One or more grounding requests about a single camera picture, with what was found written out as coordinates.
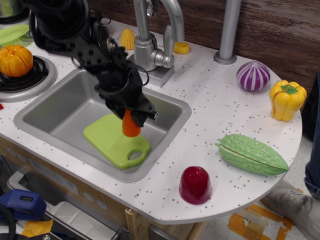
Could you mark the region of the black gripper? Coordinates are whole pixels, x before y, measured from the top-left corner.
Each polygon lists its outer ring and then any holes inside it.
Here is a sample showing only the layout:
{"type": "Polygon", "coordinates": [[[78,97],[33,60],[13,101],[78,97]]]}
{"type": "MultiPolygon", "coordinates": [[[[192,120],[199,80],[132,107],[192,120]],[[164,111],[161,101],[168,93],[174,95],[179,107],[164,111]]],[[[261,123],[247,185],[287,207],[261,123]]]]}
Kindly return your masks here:
{"type": "Polygon", "coordinates": [[[132,111],[131,118],[140,128],[147,118],[157,119],[155,106],[143,94],[143,82],[138,72],[103,72],[96,78],[98,84],[94,90],[119,119],[123,120],[126,109],[132,111]]]}

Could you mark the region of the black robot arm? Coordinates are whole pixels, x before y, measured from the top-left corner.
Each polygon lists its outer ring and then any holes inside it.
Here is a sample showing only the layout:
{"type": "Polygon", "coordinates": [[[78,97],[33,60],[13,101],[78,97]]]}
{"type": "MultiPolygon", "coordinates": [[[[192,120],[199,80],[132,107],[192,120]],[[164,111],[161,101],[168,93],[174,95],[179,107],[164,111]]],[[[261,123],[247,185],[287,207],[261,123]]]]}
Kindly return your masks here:
{"type": "Polygon", "coordinates": [[[158,113],[145,97],[139,70],[127,59],[101,23],[101,14],[86,0],[25,0],[30,10],[29,26],[35,44],[48,53],[77,60],[78,67],[95,76],[95,91],[120,119],[131,111],[135,124],[143,127],[158,113]]]}

